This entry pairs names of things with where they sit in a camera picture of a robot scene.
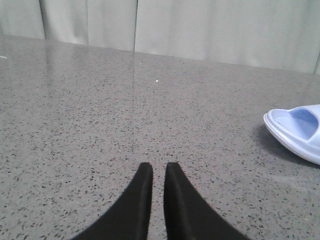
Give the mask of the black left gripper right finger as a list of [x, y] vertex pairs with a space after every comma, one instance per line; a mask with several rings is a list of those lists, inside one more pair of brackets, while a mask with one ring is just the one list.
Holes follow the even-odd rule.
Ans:
[[177, 162], [166, 166], [164, 216], [169, 240], [247, 240], [201, 197]]

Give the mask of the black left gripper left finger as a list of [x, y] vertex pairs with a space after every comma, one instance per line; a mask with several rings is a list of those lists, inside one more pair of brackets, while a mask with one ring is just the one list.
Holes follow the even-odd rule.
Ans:
[[139, 165], [117, 201], [74, 240], [146, 240], [151, 215], [153, 168]]

